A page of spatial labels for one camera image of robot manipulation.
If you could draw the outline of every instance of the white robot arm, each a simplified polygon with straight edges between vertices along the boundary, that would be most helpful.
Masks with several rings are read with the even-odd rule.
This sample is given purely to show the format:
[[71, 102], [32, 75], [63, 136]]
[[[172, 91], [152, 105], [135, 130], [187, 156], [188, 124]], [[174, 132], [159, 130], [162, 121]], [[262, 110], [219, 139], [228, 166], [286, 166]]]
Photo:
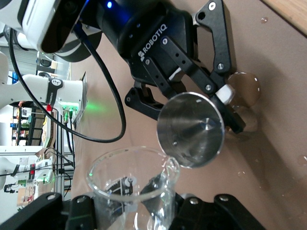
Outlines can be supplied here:
[[[49, 179], [53, 169], [53, 156], [35, 164], [19, 165], [0, 157], [0, 174], [11, 174], [16, 180]], [[0, 176], [0, 190], [3, 189], [6, 176]]]
[[[0, 52], [0, 109], [13, 102], [32, 99], [20, 82], [8, 85], [8, 60]], [[61, 80], [27, 74], [23, 76], [34, 96], [43, 104], [49, 104], [61, 115], [72, 111], [72, 122], [82, 113], [86, 103], [86, 86], [81, 80]]]

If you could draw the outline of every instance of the brown table surface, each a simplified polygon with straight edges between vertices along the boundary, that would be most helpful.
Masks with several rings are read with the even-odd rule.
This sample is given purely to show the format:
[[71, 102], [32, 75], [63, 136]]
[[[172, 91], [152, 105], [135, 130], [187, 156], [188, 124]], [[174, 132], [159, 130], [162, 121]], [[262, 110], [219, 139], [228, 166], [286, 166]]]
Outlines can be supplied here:
[[[172, 0], [180, 9], [198, 11], [206, 0]], [[212, 202], [216, 194], [234, 195], [269, 230], [307, 229], [307, 39], [259, 0], [224, 0], [234, 37], [237, 71], [253, 73], [261, 97], [251, 108], [258, 131], [226, 135], [221, 153], [198, 169], [182, 169], [178, 193], [192, 193]], [[212, 65], [211, 34], [199, 33], [199, 58]], [[103, 36], [97, 49], [122, 100], [133, 86], [127, 63]], [[92, 57], [73, 63], [72, 78], [87, 72], [88, 107], [77, 130], [96, 138], [120, 131], [115, 100]], [[198, 91], [184, 78], [188, 91]], [[165, 102], [160, 92], [156, 99]], [[75, 138], [76, 170], [72, 197], [90, 191], [86, 173], [107, 151], [130, 146], [159, 149], [156, 121], [124, 106], [127, 131], [110, 144]]]
[[307, 35], [307, 0], [262, 0]]

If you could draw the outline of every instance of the metal funnel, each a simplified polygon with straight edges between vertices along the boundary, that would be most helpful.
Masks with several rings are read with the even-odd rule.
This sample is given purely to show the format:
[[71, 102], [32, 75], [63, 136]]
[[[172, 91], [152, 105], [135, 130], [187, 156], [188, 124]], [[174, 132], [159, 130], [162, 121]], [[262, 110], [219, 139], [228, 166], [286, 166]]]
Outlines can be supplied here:
[[175, 157], [182, 167], [197, 168], [219, 154], [224, 142], [224, 123], [208, 98], [184, 92], [162, 108], [157, 136], [165, 154]]

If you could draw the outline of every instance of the glass beaker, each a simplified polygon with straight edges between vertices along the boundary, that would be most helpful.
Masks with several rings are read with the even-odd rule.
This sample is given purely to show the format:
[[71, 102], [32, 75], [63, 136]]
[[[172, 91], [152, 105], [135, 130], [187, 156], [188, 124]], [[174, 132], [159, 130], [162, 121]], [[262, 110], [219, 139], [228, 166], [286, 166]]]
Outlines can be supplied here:
[[175, 158], [146, 147], [108, 152], [87, 175], [102, 230], [166, 230], [175, 215]]

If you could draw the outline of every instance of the beaker rim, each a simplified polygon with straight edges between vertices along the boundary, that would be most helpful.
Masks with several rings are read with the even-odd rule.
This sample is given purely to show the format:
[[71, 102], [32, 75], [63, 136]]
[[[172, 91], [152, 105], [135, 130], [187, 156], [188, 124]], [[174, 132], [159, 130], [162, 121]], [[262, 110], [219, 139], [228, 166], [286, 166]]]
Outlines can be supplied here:
[[[113, 156], [113, 154], [121, 154], [124, 151], [134, 151], [134, 150], [149, 150], [152, 152], [155, 152], [157, 154], [159, 154], [162, 157], [165, 157], [168, 161], [172, 161], [172, 163], [174, 164], [175, 169], [173, 170], [174, 175], [171, 180], [167, 179], [167, 183], [164, 184], [164, 186], [162, 186], [161, 188], [158, 188], [154, 191], [151, 191], [149, 193], [144, 193], [144, 194], [138, 194], [138, 195], [118, 195], [118, 194], [109, 194], [105, 191], [103, 191], [101, 188], [99, 188], [97, 186], [97, 184], [94, 182], [94, 177], [93, 177], [93, 171], [95, 169], [95, 167], [104, 159]], [[92, 191], [103, 197], [106, 199], [110, 199], [110, 200], [115, 200], [115, 201], [119, 201], [119, 202], [140, 202], [140, 201], [145, 201], [154, 197], [159, 196], [160, 194], [162, 194], [163, 192], [168, 192], [173, 190], [178, 178], [180, 175], [180, 165], [178, 163], [178, 161], [171, 156], [166, 155], [165, 153], [163, 153], [162, 151], [158, 151], [156, 149], [153, 148], [149, 148], [146, 146], [137, 146], [137, 147], [128, 147], [128, 148], [123, 148], [123, 149], [116, 149], [116, 150], [112, 150], [109, 151], [107, 153], [105, 153], [104, 155], [100, 156], [99, 158], [97, 158], [94, 163], [92, 164], [90, 170], [87, 172], [86, 175], [86, 180], [88, 182], [88, 185], [90, 186], [90, 188], [92, 189]]]

